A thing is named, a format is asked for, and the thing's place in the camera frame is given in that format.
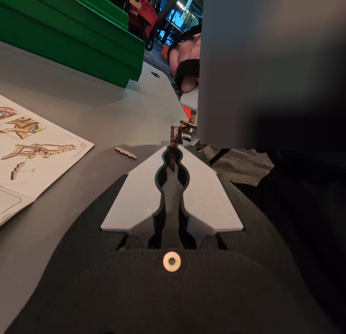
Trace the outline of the person's dark jacket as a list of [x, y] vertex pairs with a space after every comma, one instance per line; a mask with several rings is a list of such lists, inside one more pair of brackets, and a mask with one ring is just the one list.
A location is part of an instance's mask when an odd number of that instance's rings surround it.
[[267, 154], [257, 186], [217, 174], [244, 225], [218, 241], [256, 266], [231, 297], [231, 333], [345, 333], [345, 152]]

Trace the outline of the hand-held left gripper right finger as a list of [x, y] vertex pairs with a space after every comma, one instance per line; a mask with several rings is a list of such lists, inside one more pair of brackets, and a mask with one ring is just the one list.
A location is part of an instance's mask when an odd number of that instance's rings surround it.
[[217, 173], [190, 151], [176, 147], [179, 195], [179, 238], [184, 248], [196, 248], [208, 236], [241, 232], [244, 226]]

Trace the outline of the red chair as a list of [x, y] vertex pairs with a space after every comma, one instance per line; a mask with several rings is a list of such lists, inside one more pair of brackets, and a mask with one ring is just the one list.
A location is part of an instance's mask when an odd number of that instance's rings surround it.
[[159, 18], [148, 0], [139, 0], [141, 9], [131, 9], [128, 30], [131, 34], [145, 42], [145, 49], [151, 51], [158, 33]]

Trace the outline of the person's right hand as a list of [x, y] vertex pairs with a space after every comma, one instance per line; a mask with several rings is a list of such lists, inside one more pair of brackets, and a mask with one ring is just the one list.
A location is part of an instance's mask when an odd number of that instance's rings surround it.
[[199, 84], [201, 33], [173, 43], [167, 53], [171, 75], [183, 93]]

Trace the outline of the wooden model assembly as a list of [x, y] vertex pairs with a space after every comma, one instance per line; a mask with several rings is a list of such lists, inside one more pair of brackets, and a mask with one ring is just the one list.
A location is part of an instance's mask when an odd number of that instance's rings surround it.
[[[188, 120], [180, 120], [180, 125], [182, 125], [182, 137], [183, 141], [190, 143], [191, 136], [197, 135], [197, 115], [191, 115]], [[196, 150], [201, 151], [206, 145], [201, 144], [200, 139], [198, 145], [196, 145]]]

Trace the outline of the green plastic bin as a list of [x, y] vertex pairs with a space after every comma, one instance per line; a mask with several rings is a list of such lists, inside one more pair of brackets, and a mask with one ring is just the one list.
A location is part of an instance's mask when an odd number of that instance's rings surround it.
[[126, 87], [145, 43], [76, 0], [0, 0], [1, 41]]
[[102, 17], [128, 31], [128, 15], [109, 0], [76, 0]]

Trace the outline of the small toothed wooden part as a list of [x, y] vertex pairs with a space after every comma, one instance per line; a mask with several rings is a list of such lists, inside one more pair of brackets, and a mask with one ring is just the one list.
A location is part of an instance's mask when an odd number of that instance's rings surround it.
[[131, 158], [131, 159], [137, 159], [137, 156], [127, 150], [124, 150], [123, 148], [120, 147], [115, 147], [115, 151], [117, 151], [118, 153], [122, 154], [122, 155], [126, 155], [127, 157]]

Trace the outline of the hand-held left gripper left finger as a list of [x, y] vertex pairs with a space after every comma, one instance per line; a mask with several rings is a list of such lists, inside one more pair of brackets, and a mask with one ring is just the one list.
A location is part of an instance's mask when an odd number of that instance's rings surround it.
[[165, 194], [170, 151], [165, 146], [128, 172], [101, 224], [107, 233], [136, 236], [148, 248], [161, 248], [166, 222]]

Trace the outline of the wooden gear part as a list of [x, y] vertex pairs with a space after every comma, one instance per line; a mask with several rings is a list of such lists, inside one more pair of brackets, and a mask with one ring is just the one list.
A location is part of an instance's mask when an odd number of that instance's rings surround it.
[[171, 126], [169, 168], [172, 172], [175, 172], [175, 147], [183, 143], [182, 129], [183, 129], [182, 125]]

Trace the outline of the instruction booklet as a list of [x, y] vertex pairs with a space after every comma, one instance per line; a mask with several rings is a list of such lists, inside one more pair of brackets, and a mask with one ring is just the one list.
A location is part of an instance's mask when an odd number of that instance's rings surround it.
[[29, 206], [94, 146], [0, 96], [0, 225]]

